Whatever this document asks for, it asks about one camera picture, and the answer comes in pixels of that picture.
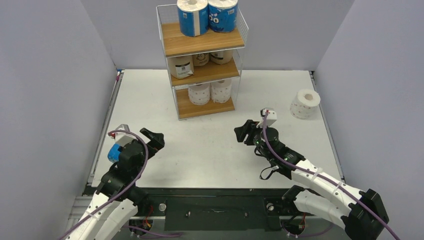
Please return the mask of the blue roll edge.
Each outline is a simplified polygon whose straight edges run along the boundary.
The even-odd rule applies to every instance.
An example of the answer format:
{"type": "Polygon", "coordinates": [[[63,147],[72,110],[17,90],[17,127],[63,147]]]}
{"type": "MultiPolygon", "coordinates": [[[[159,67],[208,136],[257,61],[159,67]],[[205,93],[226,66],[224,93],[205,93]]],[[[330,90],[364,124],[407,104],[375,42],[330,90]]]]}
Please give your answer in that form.
{"type": "Polygon", "coordinates": [[[109,150],[108,154],[107,154],[107,159],[111,162],[111,163],[116,163],[119,161],[119,156],[121,154],[123,150],[123,147],[120,146],[119,144],[115,143],[109,150]]]}

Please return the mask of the white dotted roll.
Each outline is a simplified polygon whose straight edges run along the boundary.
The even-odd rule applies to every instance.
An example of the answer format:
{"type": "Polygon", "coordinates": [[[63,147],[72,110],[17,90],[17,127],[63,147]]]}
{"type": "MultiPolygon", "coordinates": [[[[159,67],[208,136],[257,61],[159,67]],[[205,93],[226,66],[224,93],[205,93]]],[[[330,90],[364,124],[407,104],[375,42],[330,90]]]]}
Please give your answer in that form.
{"type": "Polygon", "coordinates": [[[210,84],[210,97],[214,103],[225,103],[231,97],[232,80],[224,79],[210,84]]]}
{"type": "Polygon", "coordinates": [[[211,84],[202,83],[189,86],[188,97],[194,105],[201,106],[207,104],[211,99],[211,84]]]}

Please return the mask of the white wire wooden shelf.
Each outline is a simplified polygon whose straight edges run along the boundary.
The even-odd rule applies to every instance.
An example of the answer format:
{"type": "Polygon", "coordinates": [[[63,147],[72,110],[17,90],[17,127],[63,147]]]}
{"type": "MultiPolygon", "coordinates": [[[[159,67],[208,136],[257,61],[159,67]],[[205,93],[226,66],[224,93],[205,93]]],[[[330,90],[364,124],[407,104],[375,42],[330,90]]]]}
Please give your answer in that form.
{"type": "Polygon", "coordinates": [[[236,27],[229,33],[208,30],[200,36],[185,36],[180,30],[177,4],[156,7],[159,39],[179,120],[233,111],[236,108],[243,72],[244,50],[249,27],[240,9],[236,27]],[[189,89],[196,85],[217,85],[229,80],[223,101],[211,96],[202,105],[194,104],[189,89]]]}

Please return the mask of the brown paper roll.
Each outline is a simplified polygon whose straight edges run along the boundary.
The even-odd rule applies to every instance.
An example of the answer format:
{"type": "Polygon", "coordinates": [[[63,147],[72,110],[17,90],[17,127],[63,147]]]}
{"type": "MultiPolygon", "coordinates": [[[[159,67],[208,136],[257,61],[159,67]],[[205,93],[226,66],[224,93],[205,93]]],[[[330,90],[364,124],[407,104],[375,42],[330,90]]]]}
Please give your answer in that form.
{"type": "Polygon", "coordinates": [[[213,51],[209,53],[210,60],[218,65],[224,65],[233,58],[233,50],[213,51]]]}

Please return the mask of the brown cartoon printed roll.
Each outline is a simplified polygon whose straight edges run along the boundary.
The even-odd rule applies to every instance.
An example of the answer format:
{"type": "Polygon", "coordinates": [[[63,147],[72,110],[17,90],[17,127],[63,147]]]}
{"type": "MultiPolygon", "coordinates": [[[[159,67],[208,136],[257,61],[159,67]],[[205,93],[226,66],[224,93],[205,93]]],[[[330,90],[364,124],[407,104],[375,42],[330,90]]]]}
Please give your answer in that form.
{"type": "Polygon", "coordinates": [[[210,54],[209,53],[193,54],[192,61],[195,67],[204,66],[210,61],[210,54]]]}

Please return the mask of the blue white roll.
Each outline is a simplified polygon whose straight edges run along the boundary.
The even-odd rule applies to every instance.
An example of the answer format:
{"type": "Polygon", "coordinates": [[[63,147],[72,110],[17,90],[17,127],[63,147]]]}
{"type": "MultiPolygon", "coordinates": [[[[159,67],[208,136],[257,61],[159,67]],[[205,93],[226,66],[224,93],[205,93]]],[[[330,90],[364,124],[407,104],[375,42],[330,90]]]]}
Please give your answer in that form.
{"type": "Polygon", "coordinates": [[[238,0],[208,0],[209,28],[230,33],[237,25],[238,0]]]}
{"type": "Polygon", "coordinates": [[[209,30],[207,0],[178,0],[177,12],[180,31],[187,37],[204,35],[209,30]]]}

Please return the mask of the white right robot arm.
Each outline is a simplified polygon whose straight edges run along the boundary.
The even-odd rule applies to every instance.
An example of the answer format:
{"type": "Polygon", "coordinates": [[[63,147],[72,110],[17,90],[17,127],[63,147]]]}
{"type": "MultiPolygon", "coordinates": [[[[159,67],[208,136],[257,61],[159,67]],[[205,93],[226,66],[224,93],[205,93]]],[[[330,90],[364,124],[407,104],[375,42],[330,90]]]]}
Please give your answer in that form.
{"type": "Polygon", "coordinates": [[[273,173],[298,183],[282,199],[287,213],[318,216],[344,229],[352,240],[375,240],[388,227],[389,217],[376,191],[363,191],[323,172],[282,143],[275,128],[248,119],[234,132],[239,143],[255,147],[254,153],[269,162],[273,173]]]}

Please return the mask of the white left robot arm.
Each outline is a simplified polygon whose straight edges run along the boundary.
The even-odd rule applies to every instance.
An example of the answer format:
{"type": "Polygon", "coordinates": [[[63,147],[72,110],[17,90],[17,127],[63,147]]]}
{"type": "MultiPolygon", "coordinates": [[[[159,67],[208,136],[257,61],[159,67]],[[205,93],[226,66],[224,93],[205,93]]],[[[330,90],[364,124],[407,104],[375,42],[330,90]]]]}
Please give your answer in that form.
{"type": "Polygon", "coordinates": [[[112,238],[133,215],[149,209],[148,193],[136,185],[148,161],[165,147],[163,133],[142,128],[145,142],[126,124],[107,133],[114,140],[110,150],[112,166],[101,177],[90,204],[80,220],[67,230],[61,240],[95,240],[107,221],[112,221],[108,238],[112,238]]]}

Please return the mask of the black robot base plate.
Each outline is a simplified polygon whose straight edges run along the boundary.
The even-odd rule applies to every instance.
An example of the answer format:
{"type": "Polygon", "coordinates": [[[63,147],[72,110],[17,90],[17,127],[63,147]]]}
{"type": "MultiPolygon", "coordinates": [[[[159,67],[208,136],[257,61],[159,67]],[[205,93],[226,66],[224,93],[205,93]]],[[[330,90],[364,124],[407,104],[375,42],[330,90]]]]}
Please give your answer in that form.
{"type": "Polygon", "coordinates": [[[286,188],[146,188],[126,223],[146,230],[164,222],[166,231],[308,229],[307,214],[284,198],[286,188]]]}

